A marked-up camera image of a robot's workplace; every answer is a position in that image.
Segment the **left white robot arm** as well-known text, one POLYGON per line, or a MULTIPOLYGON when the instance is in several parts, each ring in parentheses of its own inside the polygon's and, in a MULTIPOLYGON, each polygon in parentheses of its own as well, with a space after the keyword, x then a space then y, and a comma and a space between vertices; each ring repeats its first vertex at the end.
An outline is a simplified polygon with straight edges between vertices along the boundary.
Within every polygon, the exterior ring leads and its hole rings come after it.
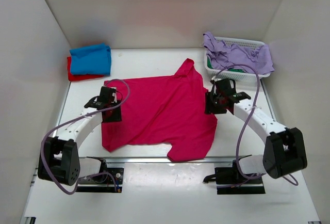
POLYGON ((100 94, 91 98, 83 108, 78 121, 68 124, 57 136, 47 137, 44 157, 56 180, 72 186, 80 178, 92 178, 101 183, 106 180, 106 162, 98 157, 80 158, 78 149, 85 139, 103 122, 121 121, 121 100, 115 87, 102 87, 100 94))

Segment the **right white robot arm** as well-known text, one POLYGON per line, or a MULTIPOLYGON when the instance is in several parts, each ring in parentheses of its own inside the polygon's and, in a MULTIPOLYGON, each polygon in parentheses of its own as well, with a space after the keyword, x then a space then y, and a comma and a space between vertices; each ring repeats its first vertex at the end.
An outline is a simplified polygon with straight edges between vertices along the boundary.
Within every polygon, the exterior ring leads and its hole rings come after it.
POLYGON ((288 128, 266 115, 245 92, 237 92, 233 79, 212 79, 212 89, 205 94, 206 114, 232 115, 250 127, 264 143, 262 155, 241 157, 236 151, 231 176, 237 183, 257 179, 265 174, 273 179, 285 178, 307 167, 302 132, 288 128))

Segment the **magenta t shirt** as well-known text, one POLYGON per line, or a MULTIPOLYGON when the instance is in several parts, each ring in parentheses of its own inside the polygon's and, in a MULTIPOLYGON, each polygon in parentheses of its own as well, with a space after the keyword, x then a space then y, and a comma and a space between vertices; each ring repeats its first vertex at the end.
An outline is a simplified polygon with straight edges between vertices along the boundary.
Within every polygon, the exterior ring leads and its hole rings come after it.
POLYGON ((173 162, 203 159, 214 141, 217 118, 205 114, 202 76, 187 58, 174 75, 105 81, 128 99, 122 120, 102 123, 102 146, 113 152, 126 145, 170 144, 173 162))

